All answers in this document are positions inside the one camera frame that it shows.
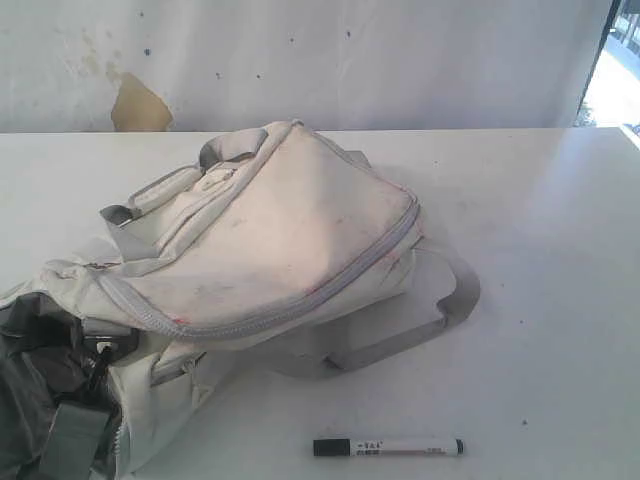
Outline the white fabric backpack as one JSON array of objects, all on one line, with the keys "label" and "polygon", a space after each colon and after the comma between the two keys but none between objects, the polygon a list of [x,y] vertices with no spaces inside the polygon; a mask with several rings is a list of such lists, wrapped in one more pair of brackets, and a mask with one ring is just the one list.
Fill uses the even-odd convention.
[{"label": "white fabric backpack", "polygon": [[424,234],[409,190],[297,121],[225,133],[102,209],[109,235],[1,298],[1,475],[119,479],[238,368],[327,378],[466,320],[449,257],[438,319],[353,347],[345,318],[404,292]]}]

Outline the white marker black cap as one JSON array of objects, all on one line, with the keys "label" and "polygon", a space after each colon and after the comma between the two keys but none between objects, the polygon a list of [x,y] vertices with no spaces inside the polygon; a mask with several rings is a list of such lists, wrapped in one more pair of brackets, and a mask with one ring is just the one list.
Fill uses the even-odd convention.
[{"label": "white marker black cap", "polygon": [[462,439],[402,438],[402,439],[315,439],[314,457],[360,456],[435,456],[457,457],[465,453]]}]

